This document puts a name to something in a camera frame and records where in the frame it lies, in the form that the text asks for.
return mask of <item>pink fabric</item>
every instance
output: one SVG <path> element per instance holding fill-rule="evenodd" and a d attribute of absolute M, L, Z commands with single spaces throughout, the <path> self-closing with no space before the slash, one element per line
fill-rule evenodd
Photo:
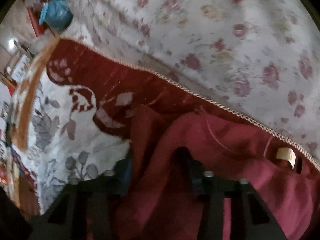
<path fill-rule="evenodd" d="M 300 239 L 317 221 L 319 175 L 309 179 L 303 172 L 297 174 L 272 163 L 276 154 L 272 143 L 264 158 L 270 142 L 263 130 L 205 112 L 185 114 L 168 125 L 146 106 L 132 119 L 133 184 L 116 211 L 119 239 L 196 239 L 203 205 L 191 195 L 179 164 L 172 158 L 178 147 L 187 147 L 217 175 L 247 178 L 288 239 Z M 228 239 L 230 205 L 225 206 L 225 214 L 229 214 L 224 230 L 224 239 Z"/>

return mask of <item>floral blanket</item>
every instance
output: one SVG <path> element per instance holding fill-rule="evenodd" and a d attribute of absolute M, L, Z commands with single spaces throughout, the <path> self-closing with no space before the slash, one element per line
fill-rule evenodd
<path fill-rule="evenodd" d="M 96 178 L 129 149 L 128 140 L 102 132 L 93 122 L 96 99 L 88 88 L 50 81 L 47 64 L 71 72 L 65 59 L 48 63 L 57 43 L 37 56 L 13 95 L 12 154 L 34 185 L 41 213 L 65 184 Z M 117 100 L 128 103 L 123 95 Z"/>
<path fill-rule="evenodd" d="M 151 67 L 320 157 L 320 32 L 300 0 L 68 2 L 65 37 Z"/>

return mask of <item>silver screw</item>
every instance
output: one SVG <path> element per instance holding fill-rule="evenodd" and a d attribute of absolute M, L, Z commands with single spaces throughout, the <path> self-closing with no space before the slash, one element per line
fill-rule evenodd
<path fill-rule="evenodd" d="M 204 173 L 203 173 L 203 176 L 205 176 L 205 177 L 213 177 L 213 171 L 205 171 Z"/>
<path fill-rule="evenodd" d="M 113 170 L 109 170 L 109 171 L 105 171 L 103 175 L 106 177 L 112 177 L 115 175 L 115 172 Z"/>
<path fill-rule="evenodd" d="M 241 178 L 241 179 L 239 179 L 239 183 L 240 183 L 241 185 L 247 185 L 249 182 L 248 182 L 247 179 Z"/>

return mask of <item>blue plastic bag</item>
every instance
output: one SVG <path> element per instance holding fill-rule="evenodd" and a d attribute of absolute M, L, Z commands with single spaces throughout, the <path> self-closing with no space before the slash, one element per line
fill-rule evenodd
<path fill-rule="evenodd" d="M 73 18 L 67 0 L 51 0 L 45 3 L 39 19 L 39 24 L 46 22 L 50 28 L 62 31 L 69 26 Z"/>

